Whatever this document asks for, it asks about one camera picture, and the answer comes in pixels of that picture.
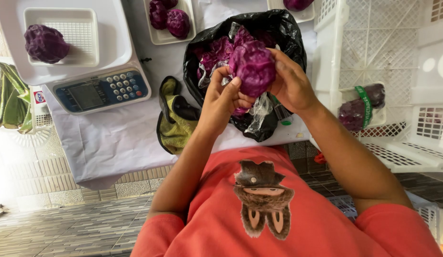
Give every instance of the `green label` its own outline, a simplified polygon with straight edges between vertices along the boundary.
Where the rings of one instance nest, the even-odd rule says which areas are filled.
[[[356,92],[361,97],[361,99],[364,101],[364,121],[363,121],[363,129],[369,125],[370,119],[372,118],[372,106],[370,104],[370,99],[367,96],[366,91],[364,88],[360,85],[357,85],[355,87]]]

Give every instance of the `dcf logo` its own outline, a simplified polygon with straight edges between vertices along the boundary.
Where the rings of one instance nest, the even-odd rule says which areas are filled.
[[[42,91],[36,91],[36,92],[34,92],[34,100],[36,101],[36,104],[37,104],[37,103],[42,103],[42,102],[45,102],[45,101],[46,101],[46,99],[44,98],[44,94],[42,93]]]

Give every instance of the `digital scale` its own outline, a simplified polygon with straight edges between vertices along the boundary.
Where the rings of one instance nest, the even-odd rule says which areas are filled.
[[[30,86],[46,85],[69,114],[151,96],[120,0],[0,0],[0,24],[21,79]],[[23,34],[33,24],[61,32],[71,45],[68,56],[52,65],[31,60]]]

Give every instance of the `sticker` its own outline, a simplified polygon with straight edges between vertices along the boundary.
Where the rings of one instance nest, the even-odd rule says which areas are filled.
[[[372,118],[372,106],[370,103],[370,99],[367,96],[366,90],[360,85],[355,87],[356,92],[364,101],[364,121],[363,121],[363,129],[367,127],[370,123],[370,119]]]
[[[46,99],[44,98],[44,94],[42,93],[42,91],[34,92],[34,100],[36,101],[36,104],[46,102]]]

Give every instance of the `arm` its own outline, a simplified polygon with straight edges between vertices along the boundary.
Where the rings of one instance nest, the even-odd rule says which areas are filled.
[[[239,78],[234,78],[223,87],[222,79],[228,75],[228,67],[214,71],[198,126],[179,160],[156,191],[147,219],[170,213],[185,220],[187,208],[196,192],[216,138],[225,130],[235,108],[250,107],[255,102],[254,98],[239,92]]]
[[[306,124],[331,165],[331,171],[353,198],[358,214],[378,203],[412,204],[396,177],[358,142],[316,98],[302,68],[271,49],[279,76],[271,93]]]

